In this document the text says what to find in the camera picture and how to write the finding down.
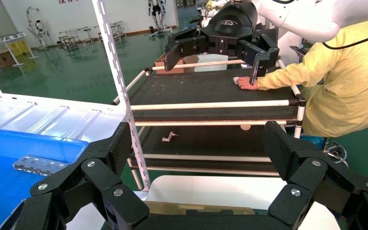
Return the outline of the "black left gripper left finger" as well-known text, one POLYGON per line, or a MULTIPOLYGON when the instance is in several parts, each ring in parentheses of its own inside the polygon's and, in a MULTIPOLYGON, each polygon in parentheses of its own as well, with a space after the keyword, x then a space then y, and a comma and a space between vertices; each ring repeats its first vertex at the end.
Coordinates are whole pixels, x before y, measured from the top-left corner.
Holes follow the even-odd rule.
POLYGON ((131 145, 126 122, 111 137, 90 143, 73 164, 31 187, 15 228, 64 230, 82 207, 92 203, 112 229, 135 229, 150 210, 120 178, 131 145))

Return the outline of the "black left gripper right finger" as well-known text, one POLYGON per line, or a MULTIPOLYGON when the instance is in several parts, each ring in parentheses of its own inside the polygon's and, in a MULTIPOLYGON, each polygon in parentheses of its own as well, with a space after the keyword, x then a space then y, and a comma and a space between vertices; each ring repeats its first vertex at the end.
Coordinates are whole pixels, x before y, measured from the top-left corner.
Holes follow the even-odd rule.
POLYGON ((275 121, 264 126, 263 144, 287 184, 268 215, 297 229, 314 203, 325 206, 349 230, 368 230, 368 178, 325 156, 313 143, 289 136, 275 121))

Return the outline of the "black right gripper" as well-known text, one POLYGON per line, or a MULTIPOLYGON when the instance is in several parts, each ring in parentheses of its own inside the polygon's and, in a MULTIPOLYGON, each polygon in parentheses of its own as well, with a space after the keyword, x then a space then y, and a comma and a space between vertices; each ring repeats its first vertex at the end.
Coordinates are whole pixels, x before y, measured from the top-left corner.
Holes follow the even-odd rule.
POLYGON ((236 56, 252 67, 249 83, 276 65, 279 48, 268 32, 253 32, 257 9, 250 0, 230 0, 200 31, 188 28, 168 37, 164 69, 172 70, 181 58, 200 53, 236 56))

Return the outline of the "orange gloved hand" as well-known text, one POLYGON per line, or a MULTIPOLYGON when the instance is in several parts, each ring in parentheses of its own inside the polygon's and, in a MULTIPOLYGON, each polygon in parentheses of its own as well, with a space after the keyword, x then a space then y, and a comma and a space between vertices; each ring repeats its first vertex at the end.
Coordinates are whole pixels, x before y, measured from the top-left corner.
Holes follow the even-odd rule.
POLYGON ((258 90, 258 85, 252 85, 249 77, 239 77, 237 79, 237 85, 243 90, 258 90))

